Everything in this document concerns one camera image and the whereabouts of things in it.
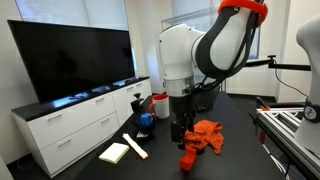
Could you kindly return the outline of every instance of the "white robot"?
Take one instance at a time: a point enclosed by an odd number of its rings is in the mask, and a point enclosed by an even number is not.
[[[255,28],[267,14],[263,0],[224,0],[220,14],[207,32],[197,31],[185,24],[176,25],[160,34],[160,56],[164,70],[166,93],[177,116],[171,123],[171,137],[184,147],[184,133],[193,131],[193,95],[218,86],[245,65]],[[308,21],[299,30],[298,43],[306,50],[312,69],[310,96],[305,119],[295,138],[306,148],[320,154],[320,16]],[[194,66],[214,82],[195,86]]]

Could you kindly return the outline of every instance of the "floor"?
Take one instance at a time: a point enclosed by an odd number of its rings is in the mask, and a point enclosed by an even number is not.
[[[236,107],[238,108],[242,118],[248,119],[247,126],[252,131],[252,135],[256,136],[256,129],[252,123],[251,117],[249,113],[255,113],[255,96],[247,96],[247,95],[235,95],[229,94]],[[268,102],[275,102],[275,99],[272,97],[263,97],[263,100]],[[274,157],[279,159],[281,162],[285,164],[286,157],[281,153],[280,150],[267,138],[266,145],[270,152]],[[64,170],[62,173],[54,177],[54,180],[66,180],[66,179],[74,179],[79,172],[86,166],[86,164],[95,157],[96,153],[99,152],[99,148],[93,150],[88,155],[71,165],[69,168]],[[48,180],[50,179],[47,174],[34,162],[30,155],[20,159],[14,164],[10,164],[9,170],[12,173],[12,176],[16,180]],[[290,180],[303,180],[305,179],[299,171],[291,166],[289,171]]]

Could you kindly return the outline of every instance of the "blue object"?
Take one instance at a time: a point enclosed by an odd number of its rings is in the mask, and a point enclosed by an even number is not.
[[[152,116],[149,113],[142,114],[140,120],[142,127],[149,127],[152,125]]]

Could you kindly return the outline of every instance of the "black table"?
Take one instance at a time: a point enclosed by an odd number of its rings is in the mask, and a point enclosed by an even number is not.
[[[150,103],[150,97],[144,102]],[[206,119],[221,122],[222,135],[225,138],[221,154],[215,155],[211,147],[198,155],[193,169],[184,173],[179,169],[179,159],[184,151],[178,149],[171,141],[170,121],[159,120],[153,131],[155,138],[141,147],[149,158],[143,161],[135,151],[130,150],[116,164],[98,159],[98,156],[113,142],[128,144],[123,133],[129,133],[134,139],[137,132],[131,123],[137,115],[133,114],[128,121],[100,148],[101,150],[88,163],[76,179],[139,179],[139,180],[179,180],[179,179],[285,179],[274,162],[263,149],[257,137],[248,131],[248,123],[239,117],[238,111],[225,92],[219,92],[211,111],[197,114],[195,122]]]

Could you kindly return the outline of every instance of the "black television screen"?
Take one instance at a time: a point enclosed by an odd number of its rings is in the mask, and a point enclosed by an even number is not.
[[[8,23],[41,103],[135,76],[128,31]]]

